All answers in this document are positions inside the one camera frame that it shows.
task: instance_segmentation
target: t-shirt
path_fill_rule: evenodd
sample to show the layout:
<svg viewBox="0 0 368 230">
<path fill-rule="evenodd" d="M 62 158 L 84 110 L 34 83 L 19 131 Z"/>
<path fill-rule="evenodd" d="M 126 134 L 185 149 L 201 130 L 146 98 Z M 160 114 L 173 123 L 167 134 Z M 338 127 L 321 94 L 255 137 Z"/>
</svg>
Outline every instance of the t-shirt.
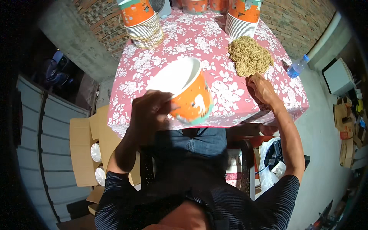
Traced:
<svg viewBox="0 0 368 230">
<path fill-rule="evenodd" d="M 188 199 L 203 208 L 213 230 L 286 229 L 298 189 L 298 178 L 287 175 L 252 201 L 226 183 L 214 165 L 192 158 L 157 171 L 155 182 L 139 191 L 127 174 L 109 171 L 95 223 L 98 230 L 141 230 Z"/>
</svg>

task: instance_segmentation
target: shirt sleeve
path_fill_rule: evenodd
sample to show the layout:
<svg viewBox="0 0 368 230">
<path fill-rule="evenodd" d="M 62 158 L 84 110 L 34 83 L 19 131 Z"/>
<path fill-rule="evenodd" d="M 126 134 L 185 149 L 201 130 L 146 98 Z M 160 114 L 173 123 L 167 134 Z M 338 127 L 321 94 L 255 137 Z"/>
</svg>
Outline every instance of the shirt sleeve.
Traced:
<svg viewBox="0 0 368 230">
<path fill-rule="evenodd" d="M 287 228 L 298 190 L 299 179 L 294 175 L 286 175 L 254 201 L 274 229 Z"/>
<path fill-rule="evenodd" d="M 130 184 L 128 174 L 107 172 L 105 191 L 98 204 L 95 224 L 97 230 L 118 229 L 122 210 L 129 211 L 131 198 L 137 190 Z"/>
</svg>

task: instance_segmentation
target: blue jeans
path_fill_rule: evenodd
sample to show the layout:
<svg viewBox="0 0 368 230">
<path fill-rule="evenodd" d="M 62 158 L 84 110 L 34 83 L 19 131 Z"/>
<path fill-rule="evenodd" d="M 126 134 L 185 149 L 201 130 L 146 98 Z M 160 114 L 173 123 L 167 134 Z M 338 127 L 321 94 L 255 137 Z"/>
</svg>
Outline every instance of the blue jeans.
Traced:
<svg viewBox="0 0 368 230">
<path fill-rule="evenodd" d="M 145 149 L 154 157 L 157 167 L 179 162 L 191 156 L 208 159 L 223 171 L 227 166 L 225 128 L 198 128 L 158 131 L 153 146 Z"/>
</svg>

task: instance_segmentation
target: jute string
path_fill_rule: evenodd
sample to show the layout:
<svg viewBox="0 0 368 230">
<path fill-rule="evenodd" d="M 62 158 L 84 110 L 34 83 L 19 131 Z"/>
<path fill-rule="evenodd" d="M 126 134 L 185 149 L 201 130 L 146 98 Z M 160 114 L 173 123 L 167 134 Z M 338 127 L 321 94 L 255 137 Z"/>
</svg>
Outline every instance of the jute string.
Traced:
<svg viewBox="0 0 368 230">
<path fill-rule="evenodd" d="M 155 48 L 156 46 L 160 45 L 162 43 L 162 41 L 164 40 L 164 33 L 163 33 L 163 30 L 162 30 L 162 27 L 160 25 L 160 21 L 159 21 L 159 14 L 157 12 L 156 13 L 156 19 L 155 21 L 152 23 L 149 22 L 150 24 L 153 24 L 153 25 L 148 25 L 147 23 L 143 23 L 143 24 L 139 24 L 139 25 L 135 25 L 133 26 L 132 28 L 134 27 L 137 27 L 137 26 L 144 26 L 146 27 L 147 29 L 152 29 L 154 28 L 153 32 L 152 32 L 152 35 L 150 35 L 149 37 L 147 38 L 142 38 L 140 36 L 132 36 L 129 34 L 129 32 L 127 31 L 127 34 L 129 36 L 129 38 L 131 38 L 134 41 L 137 41 L 137 42 L 141 42 L 141 43 L 144 43 L 144 46 L 141 46 L 141 45 L 138 45 L 135 43 L 135 46 L 138 47 L 138 48 L 141 48 L 141 49 L 152 49 L 152 48 Z M 119 24 L 125 28 L 125 26 L 123 26 L 121 23 L 120 23 L 120 20 L 121 20 L 121 14 L 119 15 Z M 159 39 L 158 41 L 153 41 L 154 39 L 157 39 L 160 34 L 162 34 L 162 37 L 161 39 Z"/>
<path fill-rule="evenodd" d="M 243 77 L 265 73 L 273 66 L 270 52 L 260 46 L 253 38 L 242 36 L 233 40 L 229 47 L 230 59 L 235 63 L 236 73 Z"/>
</svg>

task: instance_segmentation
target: pink floral tablecloth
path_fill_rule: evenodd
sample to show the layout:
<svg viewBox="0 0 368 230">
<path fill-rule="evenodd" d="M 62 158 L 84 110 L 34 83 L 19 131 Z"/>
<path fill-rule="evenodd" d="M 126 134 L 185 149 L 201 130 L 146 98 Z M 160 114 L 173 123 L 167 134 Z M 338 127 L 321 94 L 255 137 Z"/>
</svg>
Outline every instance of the pink floral tablecloth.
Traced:
<svg viewBox="0 0 368 230">
<path fill-rule="evenodd" d="M 274 119 L 267 106 L 258 105 L 258 100 L 248 92 L 245 78 L 236 74 L 226 49 L 232 38 L 224 31 L 225 21 L 220 14 L 190 15 L 174 10 L 167 19 L 160 21 L 165 33 L 160 46 L 143 50 L 129 41 L 116 71 L 108 125 L 122 138 L 129 126 L 133 99 L 146 92 L 162 67 L 185 56 L 194 56 L 203 62 L 214 103 L 209 118 L 193 127 L 231 127 L 244 120 L 264 123 Z M 298 119 L 309 104 L 300 78 L 289 78 L 283 68 L 282 61 L 291 64 L 289 56 L 261 19 L 254 39 L 268 49 L 275 60 L 274 66 L 263 74 L 264 78 L 273 84 L 293 118 Z M 169 119 L 172 130 L 191 127 L 170 115 Z"/>
</svg>

